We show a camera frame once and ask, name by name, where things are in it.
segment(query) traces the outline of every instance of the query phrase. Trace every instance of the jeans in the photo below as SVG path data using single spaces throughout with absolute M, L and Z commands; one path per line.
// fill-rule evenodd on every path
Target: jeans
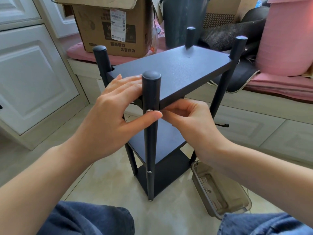
M 37 235 L 134 235 L 134 220 L 125 208 L 60 201 Z M 313 229 L 287 213 L 226 213 L 217 235 L 312 234 Z

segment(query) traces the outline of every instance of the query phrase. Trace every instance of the forearm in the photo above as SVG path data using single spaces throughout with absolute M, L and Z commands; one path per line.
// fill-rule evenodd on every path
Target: forearm
M 207 163 L 309 226 L 313 170 L 229 143 Z
M 49 149 L 0 188 L 3 234 L 34 235 L 75 179 L 88 167 L 63 146 Z

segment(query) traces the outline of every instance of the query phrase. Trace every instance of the right hand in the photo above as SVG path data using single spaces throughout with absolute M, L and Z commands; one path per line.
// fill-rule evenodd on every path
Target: right hand
M 208 162 L 231 142 L 217 129 L 205 102 L 179 99 L 162 110 L 163 119 L 176 127 L 194 148 L 197 157 Z

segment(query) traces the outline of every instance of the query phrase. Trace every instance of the black plastic bin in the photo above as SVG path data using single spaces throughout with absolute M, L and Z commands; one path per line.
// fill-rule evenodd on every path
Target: black plastic bin
M 195 27 L 194 43 L 200 38 L 209 0 L 160 0 L 167 49 L 185 44 L 186 28 Z

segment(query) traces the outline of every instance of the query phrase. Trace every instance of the cardboard box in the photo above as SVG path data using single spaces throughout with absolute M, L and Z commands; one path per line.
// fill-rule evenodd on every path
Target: cardboard box
M 72 5 L 87 52 L 92 52 L 94 46 L 104 45 L 109 55 L 140 58 L 149 51 L 153 27 L 152 0 L 55 2 Z
M 203 29 L 238 23 L 244 15 L 255 8 L 258 0 L 210 0 Z

